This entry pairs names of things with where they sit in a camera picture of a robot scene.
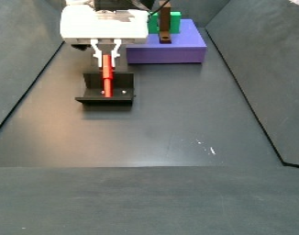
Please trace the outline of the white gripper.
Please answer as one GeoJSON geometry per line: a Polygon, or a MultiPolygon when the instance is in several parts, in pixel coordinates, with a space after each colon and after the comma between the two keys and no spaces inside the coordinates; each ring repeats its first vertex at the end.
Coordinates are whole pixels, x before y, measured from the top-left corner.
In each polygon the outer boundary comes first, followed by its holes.
{"type": "Polygon", "coordinates": [[[142,10],[98,10],[89,5],[66,6],[61,12],[59,35],[67,44],[87,44],[93,48],[97,67],[102,66],[98,39],[113,39],[111,68],[119,57],[121,42],[144,43],[148,36],[148,13],[142,10]]]}

